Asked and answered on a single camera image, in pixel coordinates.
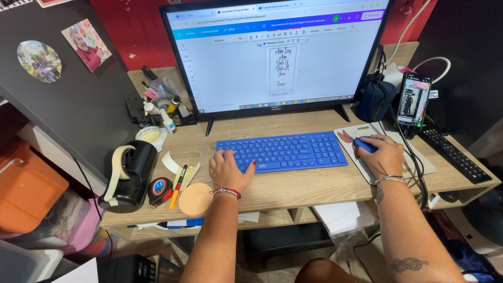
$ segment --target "blue keyboard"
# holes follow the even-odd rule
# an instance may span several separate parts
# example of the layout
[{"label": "blue keyboard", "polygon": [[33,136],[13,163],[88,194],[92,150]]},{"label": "blue keyboard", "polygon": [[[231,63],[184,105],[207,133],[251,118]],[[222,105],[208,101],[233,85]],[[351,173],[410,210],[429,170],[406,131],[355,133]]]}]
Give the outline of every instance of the blue keyboard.
[{"label": "blue keyboard", "polygon": [[243,173],[255,160],[256,173],[348,165],[332,131],[222,140],[216,150],[233,150]]}]

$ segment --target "smartphone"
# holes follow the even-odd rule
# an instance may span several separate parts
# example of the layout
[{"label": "smartphone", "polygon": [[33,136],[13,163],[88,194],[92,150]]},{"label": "smartphone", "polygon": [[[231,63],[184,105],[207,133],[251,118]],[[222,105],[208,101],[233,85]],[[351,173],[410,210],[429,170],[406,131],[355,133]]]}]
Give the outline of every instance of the smartphone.
[{"label": "smartphone", "polygon": [[426,106],[432,78],[405,72],[400,88],[400,103],[396,120],[402,129],[421,130],[425,119]]}]

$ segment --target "yellow highlighter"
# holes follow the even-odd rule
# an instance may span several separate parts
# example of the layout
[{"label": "yellow highlighter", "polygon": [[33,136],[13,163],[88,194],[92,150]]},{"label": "yellow highlighter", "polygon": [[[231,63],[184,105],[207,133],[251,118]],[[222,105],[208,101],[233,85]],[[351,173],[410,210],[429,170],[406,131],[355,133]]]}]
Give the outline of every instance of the yellow highlighter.
[{"label": "yellow highlighter", "polygon": [[185,172],[187,171],[187,164],[183,167],[180,177],[178,178],[178,183],[173,191],[173,195],[170,200],[170,209],[175,209],[177,207],[178,195],[180,194],[180,188],[182,187],[182,182],[184,180]]}]

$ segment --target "round photo sticker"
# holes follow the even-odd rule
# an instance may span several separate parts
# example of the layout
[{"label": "round photo sticker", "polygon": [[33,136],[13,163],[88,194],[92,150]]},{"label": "round photo sticker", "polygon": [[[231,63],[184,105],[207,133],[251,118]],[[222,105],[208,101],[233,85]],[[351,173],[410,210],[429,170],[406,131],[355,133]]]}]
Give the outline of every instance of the round photo sticker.
[{"label": "round photo sticker", "polygon": [[61,60],[54,49],[35,40],[21,42],[18,47],[21,66],[34,78],[53,83],[61,75]]}]

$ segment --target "black remote control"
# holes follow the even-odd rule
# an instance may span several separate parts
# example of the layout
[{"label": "black remote control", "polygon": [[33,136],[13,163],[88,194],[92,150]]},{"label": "black remote control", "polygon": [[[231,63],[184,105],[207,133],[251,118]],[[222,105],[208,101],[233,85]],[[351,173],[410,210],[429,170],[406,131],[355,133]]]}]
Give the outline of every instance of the black remote control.
[{"label": "black remote control", "polygon": [[484,170],[444,138],[438,129],[423,127],[419,136],[473,184],[492,180]]}]

